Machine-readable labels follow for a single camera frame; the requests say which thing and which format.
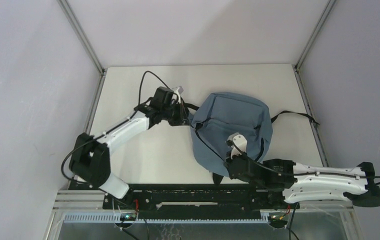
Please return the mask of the blue student backpack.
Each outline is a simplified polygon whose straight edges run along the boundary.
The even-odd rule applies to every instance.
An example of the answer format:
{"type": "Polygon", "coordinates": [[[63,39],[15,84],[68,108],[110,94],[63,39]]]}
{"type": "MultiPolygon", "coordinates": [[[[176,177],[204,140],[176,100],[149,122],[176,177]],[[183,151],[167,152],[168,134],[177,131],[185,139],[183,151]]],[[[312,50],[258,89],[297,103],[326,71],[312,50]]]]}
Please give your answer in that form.
{"type": "Polygon", "coordinates": [[[234,92],[214,92],[200,106],[184,103],[183,107],[191,128],[194,159],[212,174],[215,185],[229,177],[224,166],[229,136],[243,135],[248,156],[258,163],[264,160],[278,116],[271,116],[263,101],[234,92]]]}

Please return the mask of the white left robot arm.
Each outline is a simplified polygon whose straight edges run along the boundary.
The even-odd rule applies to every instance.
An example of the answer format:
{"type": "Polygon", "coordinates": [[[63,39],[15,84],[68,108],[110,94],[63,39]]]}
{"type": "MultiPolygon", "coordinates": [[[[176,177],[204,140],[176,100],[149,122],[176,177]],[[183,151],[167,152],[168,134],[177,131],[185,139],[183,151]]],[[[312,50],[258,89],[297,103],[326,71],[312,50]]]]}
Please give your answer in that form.
{"type": "Polygon", "coordinates": [[[121,208],[131,207],[135,196],[129,191],[129,185],[112,172],[111,156],[133,137],[161,121],[183,126],[187,114],[181,96],[183,91],[181,86],[158,87],[154,96],[139,103],[129,115],[107,130],[96,135],[80,134],[63,162],[68,163],[68,169],[84,183],[113,196],[121,208]]]}

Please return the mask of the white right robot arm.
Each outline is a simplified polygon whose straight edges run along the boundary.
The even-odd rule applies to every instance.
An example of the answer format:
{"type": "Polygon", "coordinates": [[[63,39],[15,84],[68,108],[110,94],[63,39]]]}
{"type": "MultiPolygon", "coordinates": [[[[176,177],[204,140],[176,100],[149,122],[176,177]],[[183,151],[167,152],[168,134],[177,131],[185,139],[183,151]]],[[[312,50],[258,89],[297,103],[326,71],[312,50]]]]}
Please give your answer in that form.
{"type": "Polygon", "coordinates": [[[230,135],[224,166],[231,179],[268,191],[267,203],[273,208],[305,201],[345,201],[356,207],[380,207],[380,179],[373,163],[352,168],[316,167],[292,160],[270,159],[257,162],[246,152],[247,140],[230,135]]]}

